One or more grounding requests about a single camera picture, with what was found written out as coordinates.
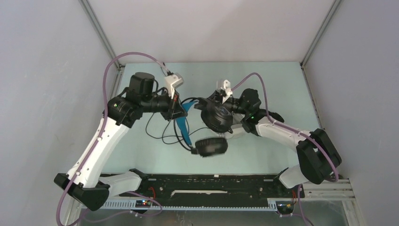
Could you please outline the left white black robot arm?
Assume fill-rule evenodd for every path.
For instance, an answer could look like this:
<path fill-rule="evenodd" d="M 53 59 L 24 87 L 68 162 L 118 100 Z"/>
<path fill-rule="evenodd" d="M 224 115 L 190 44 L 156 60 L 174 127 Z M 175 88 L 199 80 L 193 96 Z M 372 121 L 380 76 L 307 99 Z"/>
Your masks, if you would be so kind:
<path fill-rule="evenodd" d="M 130 191 L 137 196 L 147 194 L 146 175 L 136 169 L 108 177 L 101 173 L 117 143 L 144 113 L 160 113 L 167 121 L 187 116 L 176 90 L 183 78 L 169 73 L 164 79 L 165 86 L 153 90 L 157 83 L 153 75 L 132 75 L 129 86 L 108 101 L 99 127 L 77 163 L 67 173 L 56 175 L 54 182 L 89 210 L 96 211 L 108 198 Z"/>

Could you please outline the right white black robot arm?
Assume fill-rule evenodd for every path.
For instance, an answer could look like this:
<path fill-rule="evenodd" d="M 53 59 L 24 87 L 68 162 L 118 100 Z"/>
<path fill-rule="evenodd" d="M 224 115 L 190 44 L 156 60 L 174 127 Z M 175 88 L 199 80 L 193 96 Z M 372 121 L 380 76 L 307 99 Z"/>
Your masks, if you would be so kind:
<path fill-rule="evenodd" d="M 215 98 L 233 116 L 240 116 L 238 123 L 230 126 L 232 136 L 251 133 L 272 139 L 296 153 L 298 165 L 277 176 L 273 185 L 276 195 L 285 197 L 293 187 L 307 182 L 319 185 L 325 180 L 338 180 L 337 167 L 342 158 L 324 130 L 300 130 L 285 124 L 280 115 L 260 107 L 261 100 L 255 89 L 245 89 L 240 98 L 234 98 L 230 88 L 219 88 Z"/>

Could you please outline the black blue headphones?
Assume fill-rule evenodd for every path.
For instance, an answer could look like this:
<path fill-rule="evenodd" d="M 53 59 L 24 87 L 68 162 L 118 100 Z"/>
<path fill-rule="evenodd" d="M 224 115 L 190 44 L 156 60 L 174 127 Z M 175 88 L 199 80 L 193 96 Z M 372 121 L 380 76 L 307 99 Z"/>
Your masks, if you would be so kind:
<path fill-rule="evenodd" d="M 215 133 L 232 133 L 233 116 L 220 102 L 207 98 L 192 98 L 190 102 L 181 104 L 185 116 L 176 119 L 183 141 L 188 146 L 188 151 L 193 155 L 210 157 L 224 154 L 228 149 L 227 139 L 224 137 L 208 137 L 199 139 L 193 145 L 190 140 L 186 117 L 191 107 L 200 110 L 203 123 Z"/>

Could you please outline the white headphones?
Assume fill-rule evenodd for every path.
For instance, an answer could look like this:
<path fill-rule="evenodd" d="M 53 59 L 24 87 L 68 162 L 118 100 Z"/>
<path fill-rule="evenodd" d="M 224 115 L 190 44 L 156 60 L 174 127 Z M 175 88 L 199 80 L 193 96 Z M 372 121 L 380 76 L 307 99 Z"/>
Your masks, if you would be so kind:
<path fill-rule="evenodd" d="M 225 133 L 218 133 L 217 136 L 219 137 L 224 137 L 226 139 L 233 139 L 233 138 L 238 138 L 240 136 L 243 136 L 244 134 L 247 134 L 247 132 L 244 130 L 241 120 L 244 118 L 243 114 L 234 114 L 233 115 L 233 124 L 231 126 L 231 131 L 230 132 L 225 132 Z"/>

